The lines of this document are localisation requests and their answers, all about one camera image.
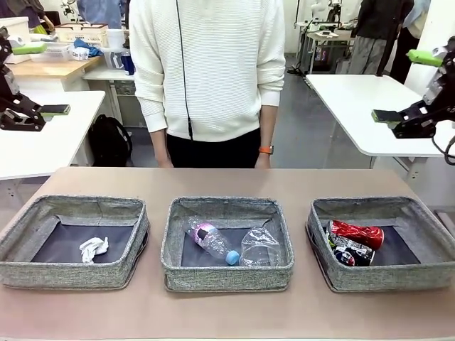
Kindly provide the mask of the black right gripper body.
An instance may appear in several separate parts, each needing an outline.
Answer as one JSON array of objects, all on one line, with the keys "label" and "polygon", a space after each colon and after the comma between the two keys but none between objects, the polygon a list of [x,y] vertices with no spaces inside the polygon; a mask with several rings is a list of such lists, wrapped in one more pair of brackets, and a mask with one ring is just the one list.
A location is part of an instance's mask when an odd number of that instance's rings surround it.
[{"label": "black right gripper body", "polygon": [[455,71],[437,68],[423,95],[427,110],[447,109],[455,106]]}]

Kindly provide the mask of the crushed red soda can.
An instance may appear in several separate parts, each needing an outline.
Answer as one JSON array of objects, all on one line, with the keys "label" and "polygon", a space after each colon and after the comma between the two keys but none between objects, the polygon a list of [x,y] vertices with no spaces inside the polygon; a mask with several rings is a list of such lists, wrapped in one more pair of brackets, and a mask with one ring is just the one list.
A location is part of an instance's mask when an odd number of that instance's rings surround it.
[{"label": "crushed red soda can", "polygon": [[329,223],[328,231],[370,247],[373,250],[378,250],[385,239],[385,233],[379,227],[358,226],[338,220],[332,220]]}]

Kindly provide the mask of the white paper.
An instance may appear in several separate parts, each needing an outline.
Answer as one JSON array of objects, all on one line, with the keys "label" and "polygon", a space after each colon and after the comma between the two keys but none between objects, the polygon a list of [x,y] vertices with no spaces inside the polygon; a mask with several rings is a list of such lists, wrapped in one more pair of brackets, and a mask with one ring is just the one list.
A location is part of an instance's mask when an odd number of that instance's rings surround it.
[{"label": "white paper", "polygon": [[79,246],[82,257],[82,263],[92,264],[93,259],[97,255],[105,254],[109,249],[108,237],[101,239],[93,237]]}]

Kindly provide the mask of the crushed dark blue can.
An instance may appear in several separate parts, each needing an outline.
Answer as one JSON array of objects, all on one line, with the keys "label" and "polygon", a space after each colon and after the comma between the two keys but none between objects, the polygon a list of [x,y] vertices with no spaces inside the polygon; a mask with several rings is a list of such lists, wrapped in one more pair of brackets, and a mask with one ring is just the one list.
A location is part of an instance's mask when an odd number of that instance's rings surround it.
[{"label": "crushed dark blue can", "polygon": [[327,239],[333,255],[343,265],[369,266],[375,257],[373,249],[346,237],[330,233]]}]

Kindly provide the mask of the crushed clear plastic cup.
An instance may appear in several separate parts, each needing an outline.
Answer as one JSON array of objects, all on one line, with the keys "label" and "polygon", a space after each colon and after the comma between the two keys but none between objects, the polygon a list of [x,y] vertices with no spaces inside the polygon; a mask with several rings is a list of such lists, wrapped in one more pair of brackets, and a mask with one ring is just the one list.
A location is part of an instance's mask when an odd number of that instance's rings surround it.
[{"label": "crushed clear plastic cup", "polygon": [[284,265],[281,244],[265,227],[253,227],[241,242],[239,265],[247,267],[277,267]]}]

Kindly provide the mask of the clear bottle pink label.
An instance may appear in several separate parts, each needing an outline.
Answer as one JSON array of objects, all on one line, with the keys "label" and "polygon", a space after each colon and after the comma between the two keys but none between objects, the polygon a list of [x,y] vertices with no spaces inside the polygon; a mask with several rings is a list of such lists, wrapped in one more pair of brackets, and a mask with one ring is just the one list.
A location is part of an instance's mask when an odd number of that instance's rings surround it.
[{"label": "clear bottle pink label", "polygon": [[234,249],[221,231],[213,224],[189,217],[184,227],[186,234],[212,257],[234,266],[240,260],[240,254]]}]

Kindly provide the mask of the white table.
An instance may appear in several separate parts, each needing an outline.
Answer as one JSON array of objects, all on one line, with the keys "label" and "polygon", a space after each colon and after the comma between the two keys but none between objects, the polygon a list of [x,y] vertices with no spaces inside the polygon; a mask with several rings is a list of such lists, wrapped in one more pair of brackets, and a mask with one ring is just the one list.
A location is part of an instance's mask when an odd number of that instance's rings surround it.
[{"label": "white table", "polygon": [[430,158],[443,158],[429,139],[396,139],[372,111],[401,111],[422,97],[388,76],[310,74],[306,81],[355,147],[370,158],[370,168],[401,171],[408,183],[417,181]]},{"label": "white table", "polygon": [[39,104],[68,104],[70,111],[53,117],[40,132],[0,130],[0,204],[14,209],[24,201],[19,181],[52,175],[69,166],[80,149],[103,99],[103,91],[26,93]]}]

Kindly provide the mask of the white desk with shelf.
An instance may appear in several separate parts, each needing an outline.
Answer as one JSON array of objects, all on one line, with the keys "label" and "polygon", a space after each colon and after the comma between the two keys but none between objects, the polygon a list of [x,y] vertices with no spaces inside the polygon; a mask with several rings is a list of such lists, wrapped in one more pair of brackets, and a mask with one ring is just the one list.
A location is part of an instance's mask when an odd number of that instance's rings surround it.
[{"label": "white desk with shelf", "polygon": [[123,70],[99,66],[87,71],[83,78],[91,90],[105,91],[101,112],[114,117],[126,128],[145,128],[138,99],[135,97],[134,77]]}]

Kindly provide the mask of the black backpack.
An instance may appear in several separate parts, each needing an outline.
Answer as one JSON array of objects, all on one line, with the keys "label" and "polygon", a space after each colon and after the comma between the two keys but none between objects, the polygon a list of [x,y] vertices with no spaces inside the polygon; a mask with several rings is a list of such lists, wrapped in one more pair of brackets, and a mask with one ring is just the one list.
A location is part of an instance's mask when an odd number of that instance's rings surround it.
[{"label": "black backpack", "polygon": [[132,140],[114,117],[101,114],[88,131],[94,167],[125,167],[132,155]]}]

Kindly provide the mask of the background person blue top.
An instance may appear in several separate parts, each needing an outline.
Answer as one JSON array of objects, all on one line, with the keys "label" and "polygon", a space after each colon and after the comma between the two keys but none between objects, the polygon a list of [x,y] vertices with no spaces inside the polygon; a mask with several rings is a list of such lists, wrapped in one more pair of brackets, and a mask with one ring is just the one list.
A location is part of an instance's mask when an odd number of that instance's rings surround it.
[{"label": "background person blue top", "polygon": [[108,28],[122,27],[127,0],[77,0],[81,18],[91,24],[107,24]]}]

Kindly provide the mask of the white cylindrical container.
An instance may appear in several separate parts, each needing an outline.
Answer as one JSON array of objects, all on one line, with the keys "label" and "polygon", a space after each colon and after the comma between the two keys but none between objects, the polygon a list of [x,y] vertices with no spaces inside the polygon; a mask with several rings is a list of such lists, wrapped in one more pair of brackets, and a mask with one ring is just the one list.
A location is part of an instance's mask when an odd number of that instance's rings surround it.
[{"label": "white cylindrical container", "polygon": [[117,28],[106,30],[108,47],[111,49],[122,49],[125,43],[124,31]]}]

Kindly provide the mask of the blue drink bottle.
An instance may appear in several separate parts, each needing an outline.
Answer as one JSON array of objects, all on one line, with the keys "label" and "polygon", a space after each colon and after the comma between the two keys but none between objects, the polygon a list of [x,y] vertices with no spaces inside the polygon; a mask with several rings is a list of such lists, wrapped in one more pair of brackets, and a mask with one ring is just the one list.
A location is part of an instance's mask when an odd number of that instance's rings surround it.
[{"label": "blue drink bottle", "polygon": [[121,56],[122,64],[124,66],[124,71],[127,75],[133,75],[135,73],[134,62],[129,51],[125,51]]}]

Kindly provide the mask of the background workbench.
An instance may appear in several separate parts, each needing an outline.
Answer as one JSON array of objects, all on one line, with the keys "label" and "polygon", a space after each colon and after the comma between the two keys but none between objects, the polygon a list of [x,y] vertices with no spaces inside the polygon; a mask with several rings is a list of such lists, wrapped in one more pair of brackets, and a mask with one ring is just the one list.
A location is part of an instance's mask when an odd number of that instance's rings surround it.
[{"label": "background workbench", "polygon": [[297,22],[299,30],[295,68],[304,76],[313,73],[334,74],[338,63],[347,57],[354,38],[340,23]]}]

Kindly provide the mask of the person in white sweater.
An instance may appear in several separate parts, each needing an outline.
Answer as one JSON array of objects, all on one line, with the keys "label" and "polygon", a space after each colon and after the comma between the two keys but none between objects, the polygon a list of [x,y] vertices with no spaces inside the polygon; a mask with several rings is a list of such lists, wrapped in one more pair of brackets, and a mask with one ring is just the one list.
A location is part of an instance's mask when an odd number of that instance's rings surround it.
[{"label": "person in white sweater", "polygon": [[136,98],[173,168],[255,168],[259,113],[279,108],[282,0],[131,0]]}]

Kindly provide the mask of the grey fabric basket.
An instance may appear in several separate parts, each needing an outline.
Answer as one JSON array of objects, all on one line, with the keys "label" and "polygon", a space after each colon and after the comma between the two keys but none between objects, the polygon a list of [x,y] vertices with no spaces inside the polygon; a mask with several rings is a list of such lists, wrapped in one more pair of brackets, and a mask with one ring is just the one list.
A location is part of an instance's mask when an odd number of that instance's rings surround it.
[{"label": "grey fabric basket", "polygon": [[[241,256],[243,237],[253,227],[265,227],[281,244],[284,265],[229,266],[199,247],[185,232],[189,217],[213,224]],[[294,266],[289,229],[275,200],[258,197],[178,197],[171,202],[161,263],[165,286],[175,292],[283,291]]]},{"label": "grey fabric basket", "polygon": [[[122,289],[134,275],[149,228],[140,199],[41,196],[0,236],[0,283],[22,289]],[[108,237],[109,249],[84,264],[79,246],[93,237]]]},{"label": "grey fabric basket", "polygon": [[[336,253],[331,224],[377,227],[378,246],[356,260]],[[326,283],[335,292],[414,291],[455,281],[455,237],[420,201],[410,197],[329,197],[310,206],[306,233]]]}]

